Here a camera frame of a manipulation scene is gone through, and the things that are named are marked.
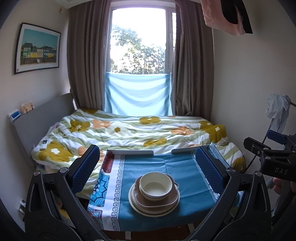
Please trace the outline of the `person's right hand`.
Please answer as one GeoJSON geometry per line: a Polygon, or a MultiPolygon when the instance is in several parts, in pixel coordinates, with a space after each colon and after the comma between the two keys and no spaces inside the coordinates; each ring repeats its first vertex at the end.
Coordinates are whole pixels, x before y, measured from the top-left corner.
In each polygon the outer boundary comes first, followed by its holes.
{"type": "MultiPolygon", "coordinates": [[[[283,180],[281,180],[279,178],[275,178],[275,177],[273,178],[273,184],[274,184],[273,190],[277,194],[280,194],[281,193],[282,183],[283,183],[283,180]]],[[[296,183],[295,182],[291,182],[290,183],[290,186],[291,186],[292,191],[295,193],[296,192],[296,183]]]]}

